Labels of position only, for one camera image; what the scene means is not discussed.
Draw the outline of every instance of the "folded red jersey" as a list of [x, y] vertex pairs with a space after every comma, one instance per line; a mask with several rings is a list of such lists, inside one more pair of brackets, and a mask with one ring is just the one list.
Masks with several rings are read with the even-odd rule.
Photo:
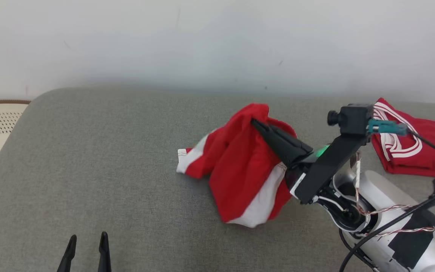
[[[394, 109], [383, 98], [375, 103], [373, 118], [406, 124], [409, 129], [435, 144], [435, 121], [414, 118]], [[435, 150], [416, 136], [374, 134], [372, 143], [387, 172], [435, 177]]]
[[194, 148], [178, 150], [177, 172], [197, 179], [211, 174], [209, 186], [223, 222], [255, 227], [275, 218], [290, 199], [285, 165], [251, 119], [296, 135], [288, 124], [268, 117], [268, 111], [268, 105], [250, 104]]

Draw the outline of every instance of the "black cable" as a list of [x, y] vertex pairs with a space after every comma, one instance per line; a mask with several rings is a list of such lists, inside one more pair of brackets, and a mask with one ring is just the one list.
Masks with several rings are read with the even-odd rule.
[[349, 263], [350, 258], [352, 258], [352, 256], [355, 254], [355, 252], [361, 246], [363, 246], [367, 241], [372, 239], [377, 234], [380, 234], [381, 232], [385, 231], [389, 227], [392, 227], [394, 224], [397, 224], [397, 222], [401, 221], [402, 219], [408, 217], [409, 215], [412, 215], [414, 212], [417, 212], [417, 211], [421, 210], [424, 206], [428, 205], [429, 203], [432, 203], [433, 201], [435, 201], [435, 195], [432, 195], [427, 200], [425, 200], [425, 201], [423, 201], [423, 202], [421, 202], [421, 203], [411, 207], [409, 210], [407, 210], [407, 212], [403, 213], [402, 215], [398, 216], [397, 218], [395, 218], [394, 220], [388, 222], [387, 224], [383, 225], [382, 227], [376, 229], [375, 231], [371, 232], [368, 236], [366, 236], [365, 238], [360, 240], [352, 248], [352, 250], [350, 250], [350, 252], [347, 254], [347, 256], [345, 256], [345, 259], [343, 260], [342, 265], [340, 266], [340, 271], [339, 272], [344, 272], [345, 271], [345, 267], [347, 266], [347, 263]]
[[[345, 240], [345, 237], [343, 236], [343, 232], [341, 229], [338, 229], [338, 235], [340, 236], [340, 240], [342, 240], [342, 243], [344, 244], [344, 246], [348, 249], [348, 250], [352, 250], [352, 247], [349, 245], [349, 243], [347, 243], [347, 240]], [[358, 251], [355, 251], [354, 255], [361, 260], [362, 262], [364, 262], [368, 267], [370, 267], [372, 270], [374, 270], [376, 268], [375, 265], [373, 265], [369, 260], [367, 260], [364, 257], [364, 253], [362, 252], [362, 254], [360, 254]]]
[[411, 133], [412, 135], [416, 136], [417, 138], [419, 138], [421, 141], [423, 141], [424, 143], [426, 143], [428, 146], [432, 147], [435, 149], [435, 144], [431, 143], [429, 140], [424, 139], [422, 136], [420, 136], [419, 134], [417, 134], [416, 132], [412, 131], [411, 129], [407, 129], [407, 131], [409, 133]]

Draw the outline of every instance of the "white wall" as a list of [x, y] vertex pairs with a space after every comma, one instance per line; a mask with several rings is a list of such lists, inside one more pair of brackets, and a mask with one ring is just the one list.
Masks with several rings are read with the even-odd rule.
[[105, 80], [435, 101], [435, 0], [0, 0], [0, 97]]

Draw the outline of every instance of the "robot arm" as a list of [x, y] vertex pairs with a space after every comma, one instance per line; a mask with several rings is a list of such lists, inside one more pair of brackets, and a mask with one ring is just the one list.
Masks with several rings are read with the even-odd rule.
[[406, 127], [373, 120], [372, 113], [372, 105], [356, 104], [331, 111], [328, 124], [338, 124], [341, 135], [316, 152], [279, 128], [256, 120], [252, 124], [287, 166], [285, 181], [292, 196], [302, 204], [321, 205], [340, 236], [345, 234], [354, 245], [368, 240], [353, 251], [371, 269], [435, 272], [435, 215], [421, 207], [397, 221], [418, 203], [376, 172], [360, 172], [359, 148], [370, 142], [371, 133], [406, 132]]

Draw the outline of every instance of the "cable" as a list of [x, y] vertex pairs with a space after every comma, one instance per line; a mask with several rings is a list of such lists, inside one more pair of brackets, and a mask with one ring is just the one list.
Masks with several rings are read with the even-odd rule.
[[365, 238], [360, 240], [352, 248], [352, 250], [350, 250], [350, 252], [347, 254], [347, 256], [345, 256], [345, 258], [344, 258], [344, 260], [342, 262], [342, 265], [340, 266], [339, 272], [344, 272], [345, 271], [345, 267], [347, 266], [347, 263], [349, 263], [350, 258], [352, 258], [352, 256], [355, 254], [355, 252], [361, 246], [363, 246], [367, 241], [369, 241], [370, 239], [375, 237], [377, 234], [381, 234], [381, 232], [385, 231], [389, 227], [392, 227], [394, 224], [397, 224], [397, 222], [401, 221], [402, 219], [408, 217], [409, 215], [412, 215], [414, 212], [417, 212], [417, 211], [423, 209], [424, 206], [428, 205], [429, 203], [432, 203], [433, 201], [435, 201], [435, 195], [433, 195], [432, 197], [428, 198], [427, 200], [425, 200], [425, 201], [423, 201], [423, 202], [421, 202], [421, 203], [411, 207], [407, 212], [403, 213], [402, 215], [398, 216], [397, 218], [395, 218], [394, 220], [388, 222], [387, 224], [383, 225], [382, 227], [376, 229], [375, 231], [371, 232], [368, 236], [366, 236]]
[[417, 229], [397, 229], [391, 232], [384, 232], [381, 234], [377, 234], [377, 237], [383, 237], [383, 236], [387, 236], [390, 234], [395, 234], [395, 233], [399, 233], [399, 232], [407, 232], [407, 233], [411, 233], [411, 232], [419, 232], [419, 231], [428, 231], [428, 232], [434, 232], [435, 231], [435, 227], [418, 227]]
[[360, 187], [360, 159], [361, 159], [361, 155], [360, 153], [357, 151], [357, 161], [355, 162], [355, 188], [359, 188]]
[[[349, 243], [347, 243], [347, 240], [345, 240], [345, 237], [343, 236], [343, 231], [341, 229], [338, 229], [338, 235], [340, 236], [340, 240], [342, 240], [342, 243], [348, 250], [352, 250], [352, 247], [350, 247]], [[372, 270], [377, 271], [377, 267], [373, 265], [369, 260], [367, 260], [364, 256], [364, 253], [360, 254], [358, 251], [355, 251], [354, 255], [364, 262], [368, 267], [370, 267]]]
[[355, 187], [355, 202], [357, 203], [357, 210], [359, 211], [359, 213], [361, 215], [376, 215], [380, 212], [387, 212], [389, 210], [400, 210], [400, 209], [404, 209], [404, 208], [408, 208], [410, 207], [410, 205], [393, 205], [390, 206], [388, 208], [383, 208], [380, 210], [375, 210], [373, 212], [367, 212], [364, 209], [362, 209], [362, 207], [358, 204], [359, 203], [359, 196], [360, 196], [360, 192], [359, 192], [359, 188]]
[[335, 206], [337, 206], [342, 212], [346, 212], [347, 211], [347, 209], [344, 209], [339, 203], [337, 203], [333, 199], [325, 198], [324, 196], [318, 196], [318, 199], [325, 200], [325, 201], [328, 201], [330, 203], [335, 204]]
[[408, 129], [408, 132], [411, 133], [412, 135], [416, 136], [417, 138], [419, 138], [421, 141], [423, 141], [424, 143], [426, 143], [428, 146], [432, 147], [435, 149], [435, 144], [431, 143], [429, 140], [424, 139], [422, 136], [420, 136], [419, 134], [417, 134], [415, 131], [412, 131], [411, 129]]

